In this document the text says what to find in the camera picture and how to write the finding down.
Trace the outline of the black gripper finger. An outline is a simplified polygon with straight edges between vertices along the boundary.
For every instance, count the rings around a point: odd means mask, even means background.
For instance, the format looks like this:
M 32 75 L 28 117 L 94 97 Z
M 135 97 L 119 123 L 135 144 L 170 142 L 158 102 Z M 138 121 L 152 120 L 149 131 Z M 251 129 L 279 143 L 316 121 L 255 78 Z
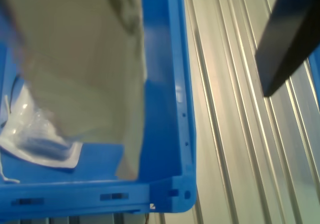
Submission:
M 262 92 L 271 96 L 320 44 L 320 0 L 276 0 L 255 53 Z
M 0 41 L 10 46 L 23 46 L 24 38 L 9 0 L 0 0 Z

